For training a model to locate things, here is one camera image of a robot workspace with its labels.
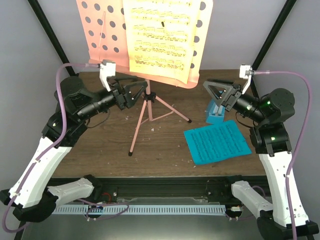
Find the blue metronome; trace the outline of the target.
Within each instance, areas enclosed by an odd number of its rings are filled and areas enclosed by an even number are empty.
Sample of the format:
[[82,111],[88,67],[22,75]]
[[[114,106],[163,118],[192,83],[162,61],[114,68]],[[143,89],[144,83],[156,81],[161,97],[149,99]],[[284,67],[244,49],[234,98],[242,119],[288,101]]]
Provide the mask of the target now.
[[220,124],[225,118],[225,107],[218,106],[212,99],[205,110],[205,122],[207,124]]

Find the sheet music pages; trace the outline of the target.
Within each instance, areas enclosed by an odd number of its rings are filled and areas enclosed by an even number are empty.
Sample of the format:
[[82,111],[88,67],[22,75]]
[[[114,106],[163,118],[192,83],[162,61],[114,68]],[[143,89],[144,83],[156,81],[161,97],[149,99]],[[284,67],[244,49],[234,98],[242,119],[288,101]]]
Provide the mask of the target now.
[[129,70],[187,83],[199,0],[124,0]]

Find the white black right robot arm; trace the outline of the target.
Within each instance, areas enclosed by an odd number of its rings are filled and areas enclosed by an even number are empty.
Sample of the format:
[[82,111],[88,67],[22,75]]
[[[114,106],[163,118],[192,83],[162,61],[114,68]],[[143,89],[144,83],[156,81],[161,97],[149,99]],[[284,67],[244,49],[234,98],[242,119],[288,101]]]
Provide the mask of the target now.
[[223,198],[236,199],[253,214],[265,240],[313,240],[320,232],[301,202],[294,173],[292,145],[284,122],[295,114],[294,95],[277,88],[261,98],[246,93],[239,84],[208,79],[203,84],[217,106],[234,109],[256,125],[250,127],[250,141],[266,173],[271,202],[259,195],[247,181],[239,180],[222,188]]

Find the teal paper strip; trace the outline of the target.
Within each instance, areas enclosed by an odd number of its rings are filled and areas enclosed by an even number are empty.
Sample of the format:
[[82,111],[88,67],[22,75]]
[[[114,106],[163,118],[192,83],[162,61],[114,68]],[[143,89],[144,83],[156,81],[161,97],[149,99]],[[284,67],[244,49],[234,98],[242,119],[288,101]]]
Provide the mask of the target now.
[[252,153],[234,120],[184,132],[195,165],[217,163]]

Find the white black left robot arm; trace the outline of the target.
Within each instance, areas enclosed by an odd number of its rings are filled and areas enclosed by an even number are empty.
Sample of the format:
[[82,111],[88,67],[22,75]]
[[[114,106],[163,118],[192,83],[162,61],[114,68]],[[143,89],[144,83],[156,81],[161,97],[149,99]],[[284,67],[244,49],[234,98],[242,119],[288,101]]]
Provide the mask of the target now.
[[109,77],[110,90],[93,92],[78,76],[65,78],[61,84],[64,110],[56,107],[49,118],[37,150],[27,169],[11,189],[0,192],[0,200],[11,204],[13,215],[23,222],[39,223],[54,210],[78,199],[97,203],[102,196],[102,184],[91,174],[63,185],[49,186],[56,168],[89,128],[88,122],[100,113],[132,108],[148,86],[136,77]]

